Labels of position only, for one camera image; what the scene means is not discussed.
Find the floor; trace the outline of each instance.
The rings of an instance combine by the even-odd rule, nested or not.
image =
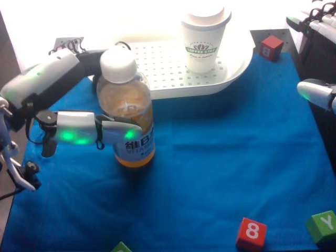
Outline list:
[[[16,61],[12,43],[8,37],[8,33],[0,13],[0,88],[19,73],[20,69]],[[25,133],[22,130],[18,133],[11,132],[11,138],[12,141],[16,142],[20,148],[20,154],[15,157],[15,160],[22,163],[27,144]],[[0,196],[14,190],[15,185],[8,176],[7,167],[4,165],[0,171]],[[2,242],[12,201],[13,197],[0,201],[0,243]]]

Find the robotic hand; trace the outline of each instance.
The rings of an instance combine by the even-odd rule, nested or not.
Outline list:
[[[12,159],[19,150],[11,141],[9,131],[16,132],[26,125],[27,138],[32,141],[29,137],[32,119],[37,120],[45,131],[43,142],[55,139],[74,144],[97,143],[101,150],[104,143],[133,140],[142,134],[141,127],[129,119],[95,116],[89,111],[48,110],[82,78],[101,74],[99,60],[103,52],[85,51],[74,55],[68,49],[59,50],[46,62],[18,75],[0,90],[0,151],[13,182],[21,191],[34,191],[40,187],[35,175],[39,167],[27,162],[24,170]]]
[[[298,92],[311,103],[336,114],[336,85],[317,79],[298,84]]]

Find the blue fabric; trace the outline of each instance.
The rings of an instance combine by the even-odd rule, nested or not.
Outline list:
[[[305,222],[336,210],[336,179],[289,54],[254,55],[211,96],[153,101],[156,154],[133,173],[112,147],[28,144],[42,187],[15,197],[3,251],[236,251],[243,217],[268,226],[265,250],[317,249]],[[53,109],[101,112],[81,81]],[[40,131],[35,126],[33,139]]]

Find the cup logo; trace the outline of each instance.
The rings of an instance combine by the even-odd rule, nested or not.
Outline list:
[[[214,45],[209,42],[193,42],[189,46],[186,46],[185,49],[188,53],[210,54],[215,52],[217,47],[214,47]]]

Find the bottle label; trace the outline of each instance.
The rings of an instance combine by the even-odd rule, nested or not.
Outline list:
[[[116,156],[126,162],[145,160],[155,149],[152,105],[150,104],[147,109],[132,119],[142,128],[143,135],[139,139],[114,145]]]

